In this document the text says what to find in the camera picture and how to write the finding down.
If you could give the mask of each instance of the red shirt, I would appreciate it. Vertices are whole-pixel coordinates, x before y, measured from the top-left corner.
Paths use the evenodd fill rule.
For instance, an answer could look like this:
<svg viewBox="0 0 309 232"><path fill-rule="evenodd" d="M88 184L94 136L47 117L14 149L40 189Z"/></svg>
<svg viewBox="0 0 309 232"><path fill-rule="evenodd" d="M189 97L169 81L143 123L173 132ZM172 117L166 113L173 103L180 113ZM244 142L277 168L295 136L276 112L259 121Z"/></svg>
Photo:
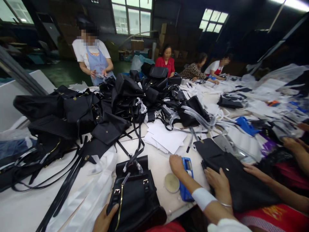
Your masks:
<svg viewBox="0 0 309 232"><path fill-rule="evenodd" d="M171 57L168 59L167 64L165 64L165 60L163 59L163 57L158 57L154 66L155 67L165 67L165 68L168 68L167 78L170 77L172 72L173 73L175 72L174 59L171 58Z"/></svg>

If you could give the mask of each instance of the dark hair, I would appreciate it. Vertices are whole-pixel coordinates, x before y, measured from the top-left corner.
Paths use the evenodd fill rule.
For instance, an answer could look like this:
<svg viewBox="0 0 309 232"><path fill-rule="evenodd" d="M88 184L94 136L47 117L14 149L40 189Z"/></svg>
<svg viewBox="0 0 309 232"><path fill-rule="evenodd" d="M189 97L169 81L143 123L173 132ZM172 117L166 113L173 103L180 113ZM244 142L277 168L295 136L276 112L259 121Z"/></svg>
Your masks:
<svg viewBox="0 0 309 232"><path fill-rule="evenodd" d="M98 28L90 18L85 16L83 13L77 13L76 25L80 30L85 30L87 34L91 36L98 36Z"/></svg>
<svg viewBox="0 0 309 232"><path fill-rule="evenodd" d="M165 50L168 49L168 48L172 49L172 46L169 45L169 44L165 45L164 48L163 48L163 54L164 54Z"/></svg>
<svg viewBox="0 0 309 232"><path fill-rule="evenodd" d="M196 64L201 63L207 57L208 55L206 53L200 53L195 63Z"/></svg>
<svg viewBox="0 0 309 232"><path fill-rule="evenodd" d="M232 60L234 57L234 55L232 53L228 53L224 56L224 58L229 58L230 60Z"/></svg>

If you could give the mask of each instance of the blue apron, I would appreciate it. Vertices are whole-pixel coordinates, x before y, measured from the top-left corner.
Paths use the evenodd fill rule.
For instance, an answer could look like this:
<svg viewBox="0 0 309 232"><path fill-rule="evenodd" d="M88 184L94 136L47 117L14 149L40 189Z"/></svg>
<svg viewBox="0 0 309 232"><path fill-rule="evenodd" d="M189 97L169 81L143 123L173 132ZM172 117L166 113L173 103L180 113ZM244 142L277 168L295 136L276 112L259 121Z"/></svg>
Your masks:
<svg viewBox="0 0 309 232"><path fill-rule="evenodd" d="M96 70L95 78L93 79L92 77L90 77L94 86L98 86L104 81L104 79L100 77L99 75L102 75L102 71L108 67L106 58L100 51L99 46L96 46L96 48L99 51L99 56L92 55L89 52L88 46L86 46L90 70L91 71ZM107 78L109 77L115 78L114 73L112 71L107 73Z"/></svg>

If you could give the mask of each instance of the window frame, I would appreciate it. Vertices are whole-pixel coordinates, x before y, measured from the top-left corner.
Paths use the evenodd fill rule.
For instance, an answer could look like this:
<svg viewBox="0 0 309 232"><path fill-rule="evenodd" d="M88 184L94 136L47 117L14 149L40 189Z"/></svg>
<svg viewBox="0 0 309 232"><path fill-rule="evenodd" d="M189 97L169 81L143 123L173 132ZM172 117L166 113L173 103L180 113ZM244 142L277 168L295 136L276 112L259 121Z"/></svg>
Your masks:
<svg viewBox="0 0 309 232"><path fill-rule="evenodd" d="M0 22L2 24L13 24L13 25L24 25L24 26L35 26L34 25L34 22L33 23L24 23L22 22L19 17L17 16L16 12L14 11L14 9L11 7L11 5L7 2L7 0L0 0L0 1L3 1L7 7L10 9L10 11L13 13L13 15L15 16L15 18L17 19L17 22L9 22L9 21L3 21L1 18L0 18Z"/></svg>
<svg viewBox="0 0 309 232"><path fill-rule="evenodd" d="M204 19L203 19L203 16L204 16L204 13L205 13L206 10L212 10L212 13L211 13L211 15L210 15L210 17L209 17L209 20L204 20ZM218 20L217 20L216 22L215 22L215 21L211 21L212 14L213 14L213 12L215 12L215 11L217 11L217 10L208 9L208 8L206 8L206 9L204 10L204 13L203 13L203 16L202 16L202 19L201 19L201 22L202 22L202 21L207 22L207 25L206 25L206 28L205 28L205 31L204 31L204 32L210 32L210 31L207 31L207 28L208 28L209 24L212 23L212 24L215 24L215 26L214 26L213 31L212 31L211 33L218 33L218 34L220 34L221 31L222 31L222 29L223 29L223 26L224 26L225 23L227 22L227 20L228 20L228 18L229 18L229 14L228 14L228 13L225 13L225 12L222 12L222 11L217 11L217 12L220 13L219 16L218 16L218 20L219 20L219 18L220 18L220 16L221 16L222 13L227 14L227 17L226 17L224 23L219 23ZM215 28L216 28L216 26L217 26L218 24L221 25L222 27L221 27L221 29L220 29L219 32L214 32L214 30L215 30Z"/></svg>
<svg viewBox="0 0 309 232"><path fill-rule="evenodd" d="M146 8L142 8L142 7L140 7L140 6L137 7L137 6L130 6L130 5L127 5L126 0L125 0L125 5L119 4L119 3L114 3L114 2L112 2L112 0L110 0L111 10L112 10L112 13L113 13L115 34L117 34L117 35L124 35L124 36L132 36L132 35L133 35L133 36L136 36L136 37L152 38L152 32L150 32L150 35L144 35L144 34L135 35L135 34L131 34L131 33L130 33L129 9L138 10L138 11L139 11L139 31L140 31L140 32L141 32L141 11L150 13L150 31L151 31L151 30L152 30L152 23L153 23L154 3L155 3L155 0L152 0L151 9L146 9ZM114 15L114 9L113 9L113 4L119 5L119 6L124 6L124 7L126 8L126 22L127 22L128 34L119 34L119 33L117 33L116 22L115 22L115 15Z"/></svg>

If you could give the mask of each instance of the gold zipper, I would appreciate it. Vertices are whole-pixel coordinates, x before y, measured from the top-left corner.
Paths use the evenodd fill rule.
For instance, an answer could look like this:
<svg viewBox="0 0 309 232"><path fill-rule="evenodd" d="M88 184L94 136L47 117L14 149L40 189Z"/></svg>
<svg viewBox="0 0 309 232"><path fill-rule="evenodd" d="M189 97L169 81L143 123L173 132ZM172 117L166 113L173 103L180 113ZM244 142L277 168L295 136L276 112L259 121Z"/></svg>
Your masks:
<svg viewBox="0 0 309 232"><path fill-rule="evenodd" d="M115 231L118 229L119 221L120 221L120 212L121 212L121 206L122 206L122 193L123 193L123 184L121 185L121 197L120 197L120 206L119 206L119 212L118 212L118 222Z"/></svg>

